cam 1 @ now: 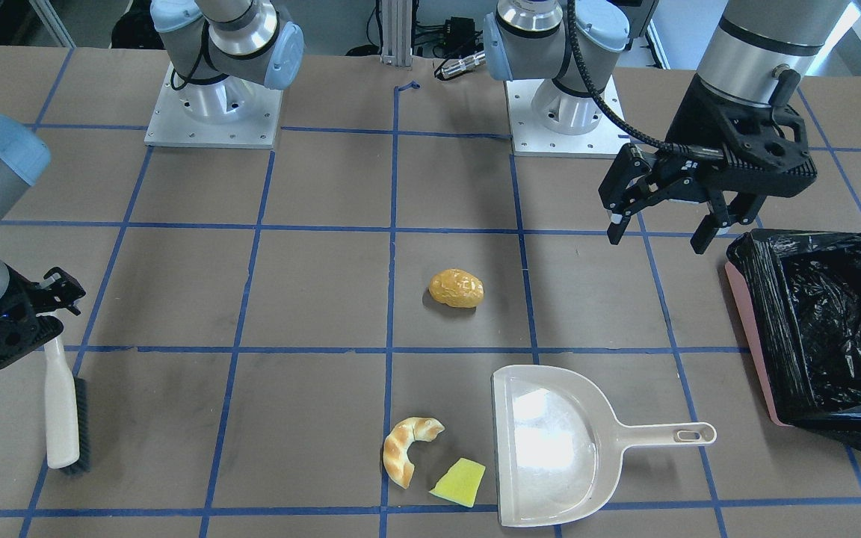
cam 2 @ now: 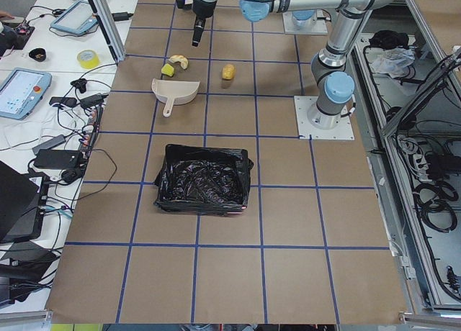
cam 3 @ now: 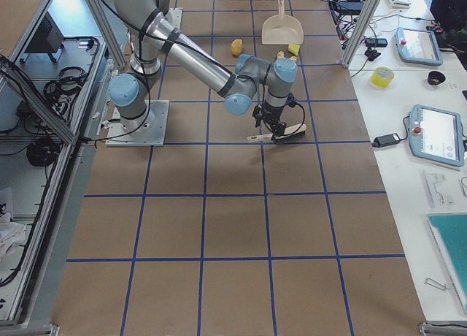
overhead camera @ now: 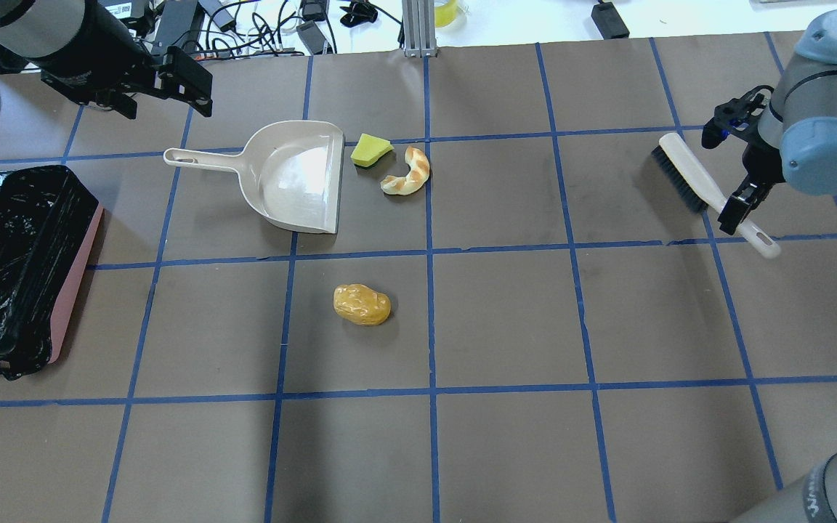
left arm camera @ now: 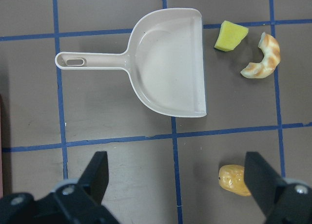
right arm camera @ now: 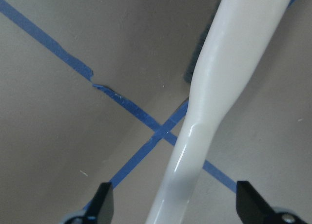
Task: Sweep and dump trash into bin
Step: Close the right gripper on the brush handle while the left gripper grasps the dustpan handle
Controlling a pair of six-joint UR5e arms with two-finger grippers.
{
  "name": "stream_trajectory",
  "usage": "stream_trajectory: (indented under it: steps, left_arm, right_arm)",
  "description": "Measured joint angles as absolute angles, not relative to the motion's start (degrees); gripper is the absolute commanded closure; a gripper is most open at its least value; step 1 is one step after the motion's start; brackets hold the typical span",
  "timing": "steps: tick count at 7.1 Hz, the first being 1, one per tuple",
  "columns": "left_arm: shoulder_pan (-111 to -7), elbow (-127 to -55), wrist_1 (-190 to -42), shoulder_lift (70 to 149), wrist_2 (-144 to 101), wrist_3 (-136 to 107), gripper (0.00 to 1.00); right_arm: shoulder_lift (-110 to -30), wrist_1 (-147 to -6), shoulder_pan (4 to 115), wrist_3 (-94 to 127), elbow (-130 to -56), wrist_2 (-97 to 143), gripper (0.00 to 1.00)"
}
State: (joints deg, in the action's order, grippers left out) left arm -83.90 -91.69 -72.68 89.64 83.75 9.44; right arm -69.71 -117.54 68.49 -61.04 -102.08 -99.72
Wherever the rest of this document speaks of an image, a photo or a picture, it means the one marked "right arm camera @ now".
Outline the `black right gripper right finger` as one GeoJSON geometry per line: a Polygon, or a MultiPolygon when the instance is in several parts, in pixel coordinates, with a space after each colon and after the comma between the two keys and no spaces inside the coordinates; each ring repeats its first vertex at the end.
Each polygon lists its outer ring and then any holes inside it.
{"type": "Polygon", "coordinates": [[[271,207],[248,181],[236,184],[236,212],[243,224],[305,224],[292,211],[271,207]]]}

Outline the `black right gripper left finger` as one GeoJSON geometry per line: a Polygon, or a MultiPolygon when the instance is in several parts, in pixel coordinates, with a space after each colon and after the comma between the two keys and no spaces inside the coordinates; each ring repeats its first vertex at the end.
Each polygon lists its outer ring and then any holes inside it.
{"type": "Polygon", "coordinates": [[[85,224],[110,224],[114,215],[113,185],[101,183],[85,208],[85,224]]]}

